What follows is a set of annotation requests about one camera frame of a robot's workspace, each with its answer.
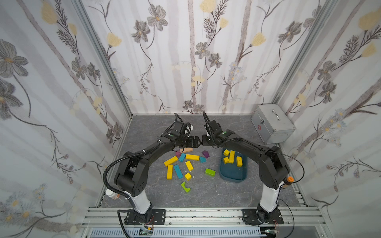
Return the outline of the small yellow block front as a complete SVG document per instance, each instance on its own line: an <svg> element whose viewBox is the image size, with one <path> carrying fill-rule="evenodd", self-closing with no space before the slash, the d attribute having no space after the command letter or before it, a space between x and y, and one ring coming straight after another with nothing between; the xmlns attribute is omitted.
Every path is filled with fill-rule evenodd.
<svg viewBox="0 0 381 238"><path fill-rule="evenodd" d="M187 181L189 181L192 178L192 176L191 176L190 173L186 173L185 174L185 178L186 178Z"/></svg>

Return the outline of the brown bottle orange cap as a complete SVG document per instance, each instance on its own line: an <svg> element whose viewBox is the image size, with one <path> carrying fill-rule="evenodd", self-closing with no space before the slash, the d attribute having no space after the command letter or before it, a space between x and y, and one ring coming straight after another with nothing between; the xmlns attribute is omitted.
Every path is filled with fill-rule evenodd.
<svg viewBox="0 0 381 238"><path fill-rule="evenodd" d="M288 176L284 184L281 186L281 189L285 189L289 187L290 185L292 185L293 182L294 182L294 178L292 176Z"/></svg>

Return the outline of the short yellow rectangular block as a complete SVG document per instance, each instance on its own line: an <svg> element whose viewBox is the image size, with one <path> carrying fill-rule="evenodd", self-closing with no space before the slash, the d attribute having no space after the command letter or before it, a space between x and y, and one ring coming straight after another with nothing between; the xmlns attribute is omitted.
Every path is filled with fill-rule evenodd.
<svg viewBox="0 0 381 238"><path fill-rule="evenodd" d="M242 167L243 166L243 160L242 160L241 156L237 156L236 157L236 162L237 162L237 166L238 167Z"/></svg>

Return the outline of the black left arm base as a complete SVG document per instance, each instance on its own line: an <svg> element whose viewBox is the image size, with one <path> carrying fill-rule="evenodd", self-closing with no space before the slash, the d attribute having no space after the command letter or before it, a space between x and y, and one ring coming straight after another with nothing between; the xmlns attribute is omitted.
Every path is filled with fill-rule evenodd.
<svg viewBox="0 0 381 238"><path fill-rule="evenodd" d="M125 225L164 225L166 219L165 209L149 209L145 214L130 209L127 211L123 223Z"/></svg>

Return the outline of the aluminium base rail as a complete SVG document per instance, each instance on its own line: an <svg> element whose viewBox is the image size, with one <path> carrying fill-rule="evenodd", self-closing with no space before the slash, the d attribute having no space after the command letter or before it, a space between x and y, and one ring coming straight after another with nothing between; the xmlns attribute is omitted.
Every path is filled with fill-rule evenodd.
<svg viewBox="0 0 381 238"><path fill-rule="evenodd" d="M162 208L166 210L164 225L125 225L126 214L117 208L90 208L81 224L80 238L125 238L127 229L144 228L248 228L259 227L262 238L331 238L328 225L316 207L280 207L284 224L246 225L243 208Z"/></svg>

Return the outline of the green rectangular block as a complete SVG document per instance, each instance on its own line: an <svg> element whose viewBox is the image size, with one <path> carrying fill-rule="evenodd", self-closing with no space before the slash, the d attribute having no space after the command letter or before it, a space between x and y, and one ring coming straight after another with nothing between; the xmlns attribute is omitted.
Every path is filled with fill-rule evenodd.
<svg viewBox="0 0 381 238"><path fill-rule="evenodd" d="M205 169L205 174L214 177L216 175L216 171L212 169Z"/></svg>

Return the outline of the large teal flat block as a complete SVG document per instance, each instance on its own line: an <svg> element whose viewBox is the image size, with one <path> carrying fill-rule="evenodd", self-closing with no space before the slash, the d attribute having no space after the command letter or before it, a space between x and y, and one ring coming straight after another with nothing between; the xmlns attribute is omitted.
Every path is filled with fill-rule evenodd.
<svg viewBox="0 0 381 238"><path fill-rule="evenodd" d="M179 165L175 165L173 168L175 170L175 173L176 173L178 179L182 179L183 178L183 173L182 173Z"/></svg>

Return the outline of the green arch block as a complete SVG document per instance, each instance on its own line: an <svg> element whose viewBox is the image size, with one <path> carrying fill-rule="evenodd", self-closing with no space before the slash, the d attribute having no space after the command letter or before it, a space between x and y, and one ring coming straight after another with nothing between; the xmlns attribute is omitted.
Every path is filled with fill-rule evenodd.
<svg viewBox="0 0 381 238"><path fill-rule="evenodd" d="M190 188L188 188L188 187L186 186L186 182L185 182L185 181L181 183L181 187L183 188L183 190L184 190L186 193L189 193L190 190L191 190Z"/></svg>

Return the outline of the white bottle left side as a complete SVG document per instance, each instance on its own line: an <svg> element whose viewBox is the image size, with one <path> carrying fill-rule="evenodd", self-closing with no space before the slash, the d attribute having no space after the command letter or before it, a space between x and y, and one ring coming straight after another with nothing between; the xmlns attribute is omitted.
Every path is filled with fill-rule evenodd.
<svg viewBox="0 0 381 238"><path fill-rule="evenodd" d="M120 194L111 191L110 189L106 189L105 195L108 196L109 198L116 200L120 197Z"/></svg>

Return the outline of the silver aluminium first aid case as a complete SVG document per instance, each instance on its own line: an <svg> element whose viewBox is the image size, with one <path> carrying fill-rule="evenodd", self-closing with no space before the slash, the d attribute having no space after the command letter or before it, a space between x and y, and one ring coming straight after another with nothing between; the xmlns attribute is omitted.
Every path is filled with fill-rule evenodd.
<svg viewBox="0 0 381 238"><path fill-rule="evenodd" d="M277 104L258 105L251 121L264 144L285 142L296 130Z"/></svg>

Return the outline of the long yellow plank block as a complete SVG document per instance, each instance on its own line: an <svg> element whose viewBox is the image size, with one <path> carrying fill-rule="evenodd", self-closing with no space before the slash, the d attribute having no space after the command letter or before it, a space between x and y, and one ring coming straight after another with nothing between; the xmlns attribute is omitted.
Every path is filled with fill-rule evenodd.
<svg viewBox="0 0 381 238"><path fill-rule="evenodd" d="M198 155L187 154L187 155L186 155L186 159L187 159L187 160L199 161L200 156L198 156Z"/></svg>

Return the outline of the yellow cube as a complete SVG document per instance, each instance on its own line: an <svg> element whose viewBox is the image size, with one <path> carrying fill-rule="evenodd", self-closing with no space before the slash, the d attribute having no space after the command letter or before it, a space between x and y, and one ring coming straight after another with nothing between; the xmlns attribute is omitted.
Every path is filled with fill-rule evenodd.
<svg viewBox="0 0 381 238"><path fill-rule="evenodd" d="M227 149L225 149L224 152L223 152L223 154L224 154L225 157L228 157L229 154L230 154L230 151L227 150Z"/></svg>

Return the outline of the purple triangular block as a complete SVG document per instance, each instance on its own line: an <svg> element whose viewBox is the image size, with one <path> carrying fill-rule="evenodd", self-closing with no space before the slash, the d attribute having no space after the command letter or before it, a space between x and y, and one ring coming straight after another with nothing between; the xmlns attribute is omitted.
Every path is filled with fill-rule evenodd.
<svg viewBox="0 0 381 238"><path fill-rule="evenodd" d="M202 154L203 154L204 158L209 158L209 152L208 151L204 150L204 151L202 151Z"/></svg>

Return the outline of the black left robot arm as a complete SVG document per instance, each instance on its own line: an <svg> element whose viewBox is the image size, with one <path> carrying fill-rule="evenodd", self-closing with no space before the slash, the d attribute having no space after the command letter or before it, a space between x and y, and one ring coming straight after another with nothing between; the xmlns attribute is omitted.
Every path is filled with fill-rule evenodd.
<svg viewBox="0 0 381 238"><path fill-rule="evenodd" d="M132 157L120 163L114 176L114 184L122 195L127 196L134 211L145 215L152 209L151 202L145 193L150 166L175 147L198 148L200 146L201 139L198 136L163 133L156 143L141 151L142 155L126 153Z"/></svg>

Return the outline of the teal plastic bin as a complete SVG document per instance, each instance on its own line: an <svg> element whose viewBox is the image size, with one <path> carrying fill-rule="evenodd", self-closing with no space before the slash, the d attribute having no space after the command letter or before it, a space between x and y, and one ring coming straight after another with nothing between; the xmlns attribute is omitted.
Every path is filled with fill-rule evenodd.
<svg viewBox="0 0 381 238"><path fill-rule="evenodd" d="M227 149L223 147L222 149L222 155L221 155L221 160L220 160L220 167L219 167L219 175L223 180L230 181L230 182L235 182L235 183L240 183L243 182L247 178L247 164L248 164L248 159L245 155L236 152L235 151L235 160L234 164L224 164L223 158L225 158L223 152L224 150ZM237 162L236 162L236 157L241 156L243 160L243 166L238 167Z"/></svg>

